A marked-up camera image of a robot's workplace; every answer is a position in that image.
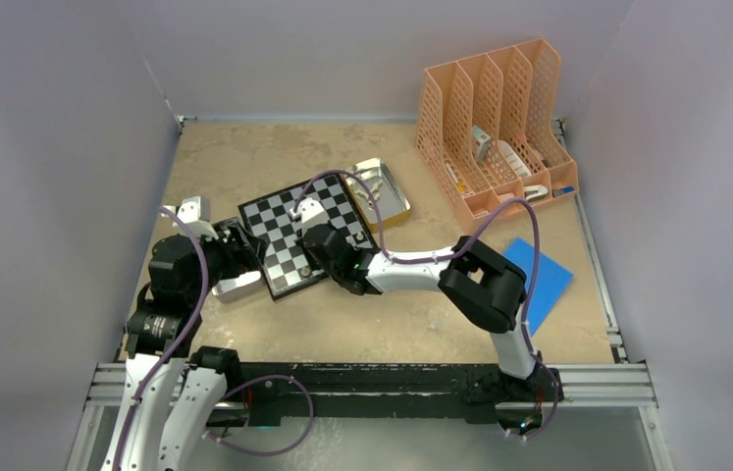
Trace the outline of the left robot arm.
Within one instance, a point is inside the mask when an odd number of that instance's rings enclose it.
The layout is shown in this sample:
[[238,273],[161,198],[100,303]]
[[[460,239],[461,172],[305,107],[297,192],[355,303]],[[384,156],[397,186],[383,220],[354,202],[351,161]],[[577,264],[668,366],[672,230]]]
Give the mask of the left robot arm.
[[206,295],[243,275],[258,275],[267,243],[237,218],[184,230],[156,242],[149,281],[127,323],[124,392],[104,470],[181,470],[204,435],[214,405],[239,395],[231,349],[190,350]]

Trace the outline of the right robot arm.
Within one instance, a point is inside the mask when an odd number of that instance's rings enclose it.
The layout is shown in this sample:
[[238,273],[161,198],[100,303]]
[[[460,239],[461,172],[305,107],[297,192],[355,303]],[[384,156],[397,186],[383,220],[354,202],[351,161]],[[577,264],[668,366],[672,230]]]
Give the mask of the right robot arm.
[[508,396],[523,399],[538,388],[539,357],[522,325],[528,277],[482,241],[465,235],[438,250],[385,252],[356,246],[327,223],[303,231],[299,245],[314,266],[352,294],[442,293],[472,325],[490,334]]

